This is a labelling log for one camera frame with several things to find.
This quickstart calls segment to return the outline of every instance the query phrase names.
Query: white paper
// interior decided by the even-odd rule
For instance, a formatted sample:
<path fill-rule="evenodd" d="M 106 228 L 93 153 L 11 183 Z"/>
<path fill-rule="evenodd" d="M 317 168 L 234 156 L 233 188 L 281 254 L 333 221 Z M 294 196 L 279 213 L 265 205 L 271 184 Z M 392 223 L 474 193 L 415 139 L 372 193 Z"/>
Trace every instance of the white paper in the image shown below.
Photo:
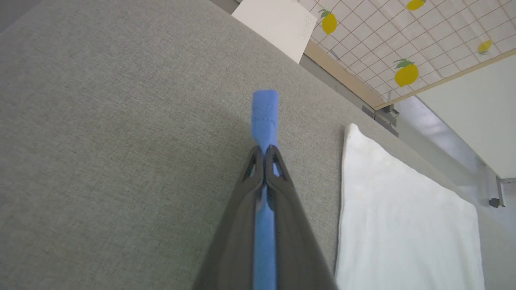
<path fill-rule="evenodd" d="M 351 124 L 342 161 L 340 290 L 484 290 L 476 209 Z"/>
<path fill-rule="evenodd" d="M 299 63 L 317 18 L 291 0 L 243 0 L 233 17 Z"/>

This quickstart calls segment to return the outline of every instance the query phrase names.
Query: lemon leaf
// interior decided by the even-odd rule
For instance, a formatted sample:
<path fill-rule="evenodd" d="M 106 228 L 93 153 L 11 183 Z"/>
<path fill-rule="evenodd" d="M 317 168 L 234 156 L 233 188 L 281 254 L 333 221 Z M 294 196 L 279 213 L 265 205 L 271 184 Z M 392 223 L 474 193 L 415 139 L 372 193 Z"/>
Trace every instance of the lemon leaf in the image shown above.
<path fill-rule="evenodd" d="M 396 66 L 396 68 L 397 68 L 397 69 L 399 69 L 399 68 L 404 68 L 404 67 L 406 67 L 406 66 L 408 66 L 408 65 L 411 65 L 411 64 L 413 64 L 413 62 L 410 62 L 410 61 L 405 60 L 405 61 L 402 61 L 402 62 L 398 63 L 398 65 Z"/>

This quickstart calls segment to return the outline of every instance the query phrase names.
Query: fabric texture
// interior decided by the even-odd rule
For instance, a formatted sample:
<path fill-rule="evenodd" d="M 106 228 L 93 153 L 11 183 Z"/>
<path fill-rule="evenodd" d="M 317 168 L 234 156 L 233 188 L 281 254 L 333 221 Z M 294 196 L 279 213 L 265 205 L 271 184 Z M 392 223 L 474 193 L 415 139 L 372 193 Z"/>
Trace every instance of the fabric texture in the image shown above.
<path fill-rule="evenodd" d="M 484 290 L 475 207 L 346 128 L 336 281 L 346 289 Z"/>
<path fill-rule="evenodd" d="M 458 192 L 209 1 L 43 0 L 0 35 L 0 288 L 189 289 L 259 89 L 280 94 L 279 146 L 331 269 L 347 124 Z M 486 284 L 510 289 L 514 240 L 481 210 L 479 227 Z"/>

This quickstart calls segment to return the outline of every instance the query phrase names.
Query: grid panel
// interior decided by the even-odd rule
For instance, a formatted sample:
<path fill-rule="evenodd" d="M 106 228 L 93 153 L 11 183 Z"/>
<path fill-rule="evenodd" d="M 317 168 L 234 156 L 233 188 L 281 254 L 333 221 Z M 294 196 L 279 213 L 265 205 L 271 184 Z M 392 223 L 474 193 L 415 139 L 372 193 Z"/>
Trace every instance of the grid panel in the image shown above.
<path fill-rule="evenodd" d="M 311 40 L 386 102 L 516 48 L 516 0 L 299 3 L 318 17 Z M 329 35 L 322 9 L 337 21 Z M 419 72 L 402 87 L 395 78 L 404 68 L 396 68 L 399 59 L 413 62 Z"/>

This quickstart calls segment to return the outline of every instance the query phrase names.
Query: paper sheet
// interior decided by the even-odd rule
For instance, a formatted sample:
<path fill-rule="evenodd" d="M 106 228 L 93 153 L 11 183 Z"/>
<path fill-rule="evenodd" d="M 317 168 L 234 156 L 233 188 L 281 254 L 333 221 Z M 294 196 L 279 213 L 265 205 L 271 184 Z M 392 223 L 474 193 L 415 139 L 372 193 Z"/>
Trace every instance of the paper sheet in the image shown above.
<path fill-rule="evenodd" d="M 291 0 L 243 0 L 233 17 L 299 63 L 317 19 Z"/>

